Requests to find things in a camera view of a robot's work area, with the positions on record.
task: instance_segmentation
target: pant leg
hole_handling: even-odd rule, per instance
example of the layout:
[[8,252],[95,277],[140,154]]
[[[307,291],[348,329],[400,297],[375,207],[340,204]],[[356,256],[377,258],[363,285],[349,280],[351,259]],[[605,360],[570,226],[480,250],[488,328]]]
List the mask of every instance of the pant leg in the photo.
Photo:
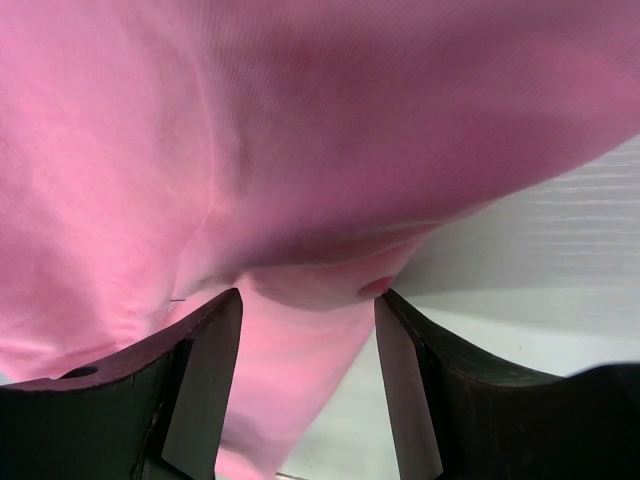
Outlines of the pant leg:
[[216,471],[273,480],[371,334],[373,302],[308,312],[240,291],[243,330]]

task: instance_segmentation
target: small hole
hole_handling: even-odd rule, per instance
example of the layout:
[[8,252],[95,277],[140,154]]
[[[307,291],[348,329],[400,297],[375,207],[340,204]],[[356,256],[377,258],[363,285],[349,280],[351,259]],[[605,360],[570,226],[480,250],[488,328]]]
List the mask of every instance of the small hole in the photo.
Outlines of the small hole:
[[98,367],[80,367],[75,370],[71,370],[68,373],[65,373],[60,378],[79,378],[79,377],[88,377],[89,375],[93,375],[98,371]]

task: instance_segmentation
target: white surface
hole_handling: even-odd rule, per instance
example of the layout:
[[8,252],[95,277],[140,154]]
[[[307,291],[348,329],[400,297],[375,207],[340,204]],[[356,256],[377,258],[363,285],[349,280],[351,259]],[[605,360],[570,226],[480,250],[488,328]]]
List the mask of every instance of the white surface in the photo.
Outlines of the white surface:
[[640,138],[433,235],[395,288],[511,360],[640,360]]

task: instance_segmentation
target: pink fabric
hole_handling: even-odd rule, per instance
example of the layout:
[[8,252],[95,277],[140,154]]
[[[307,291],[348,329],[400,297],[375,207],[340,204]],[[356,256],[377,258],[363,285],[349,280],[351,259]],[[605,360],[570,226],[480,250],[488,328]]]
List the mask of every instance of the pink fabric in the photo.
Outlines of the pink fabric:
[[270,478],[336,387],[363,287],[640,131],[637,0],[0,12],[0,371],[60,375],[236,283],[234,480]]

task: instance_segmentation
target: dark brown object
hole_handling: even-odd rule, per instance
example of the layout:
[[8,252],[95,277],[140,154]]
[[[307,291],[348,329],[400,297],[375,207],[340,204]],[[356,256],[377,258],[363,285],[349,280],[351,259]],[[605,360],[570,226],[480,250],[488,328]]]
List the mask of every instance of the dark brown object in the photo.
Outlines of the dark brown object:
[[402,480],[640,478],[640,365],[554,377],[472,345],[393,291],[376,302]]
[[0,478],[213,479],[241,319],[230,290],[61,379],[0,387]]

